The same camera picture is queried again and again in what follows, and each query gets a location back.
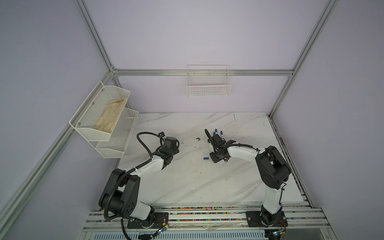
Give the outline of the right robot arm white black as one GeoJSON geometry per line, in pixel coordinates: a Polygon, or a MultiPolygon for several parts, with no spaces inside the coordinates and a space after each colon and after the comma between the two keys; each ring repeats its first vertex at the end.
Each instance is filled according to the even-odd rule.
{"type": "Polygon", "coordinates": [[[280,222],[283,218],[281,199],[291,174],[291,168],[279,150],[274,146],[269,146],[261,151],[251,145],[233,140],[226,141],[218,134],[211,135],[207,129],[205,129],[205,133],[212,150],[210,158],[214,163],[238,158],[257,164],[261,180],[266,185],[259,222],[265,227],[280,222]]]}

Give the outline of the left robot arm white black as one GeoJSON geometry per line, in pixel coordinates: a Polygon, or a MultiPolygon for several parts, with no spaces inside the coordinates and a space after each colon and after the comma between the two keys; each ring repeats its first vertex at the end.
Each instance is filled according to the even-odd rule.
{"type": "Polygon", "coordinates": [[[150,154],[144,163],[130,169],[115,169],[99,199],[106,221],[116,218],[133,219],[148,228],[154,222],[153,207],[139,201],[141,181],[168,166],[178,154],[180,142],[173,137],[161,137],[161,145],[150,154]]]}

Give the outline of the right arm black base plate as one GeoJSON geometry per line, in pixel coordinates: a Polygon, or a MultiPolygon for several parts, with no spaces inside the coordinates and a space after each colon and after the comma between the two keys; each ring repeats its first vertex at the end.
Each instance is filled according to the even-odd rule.
{"type": "Polygon", "coordinates": [[[269,212],[262,211],[248,211],[246,212],[246,220],[249,227],[287,227],[288,222],[283,212],[270,214],[269,212]]]}

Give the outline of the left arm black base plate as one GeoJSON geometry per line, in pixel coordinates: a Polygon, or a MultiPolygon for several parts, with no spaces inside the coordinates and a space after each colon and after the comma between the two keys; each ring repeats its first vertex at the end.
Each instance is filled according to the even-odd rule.
{"type": "Polygon", "coordinates": [[[169,220],[169,213],[157,213],[150,214],[145,220],[138,218],[131,218],[127,220],[125,226],[127,229],[160,229],[169,220]]]}

